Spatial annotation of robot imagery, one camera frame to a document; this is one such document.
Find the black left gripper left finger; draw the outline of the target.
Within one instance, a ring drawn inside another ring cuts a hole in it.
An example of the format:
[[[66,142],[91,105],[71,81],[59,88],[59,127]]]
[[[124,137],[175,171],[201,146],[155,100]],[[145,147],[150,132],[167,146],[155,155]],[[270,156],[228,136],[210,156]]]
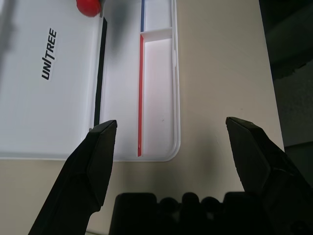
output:
[[[83,235],[104,205],[113,164],[116,120],[95,126],[63,165],[29,234]]]

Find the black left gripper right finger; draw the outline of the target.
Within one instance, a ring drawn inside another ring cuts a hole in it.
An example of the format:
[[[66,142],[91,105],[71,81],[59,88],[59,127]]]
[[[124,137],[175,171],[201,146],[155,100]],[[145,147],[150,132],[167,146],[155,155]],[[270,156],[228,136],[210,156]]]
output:
[[[313,188],[254,123],[227,117],[231,150],[245,191],[256,194],[278,235],[313,233]]]

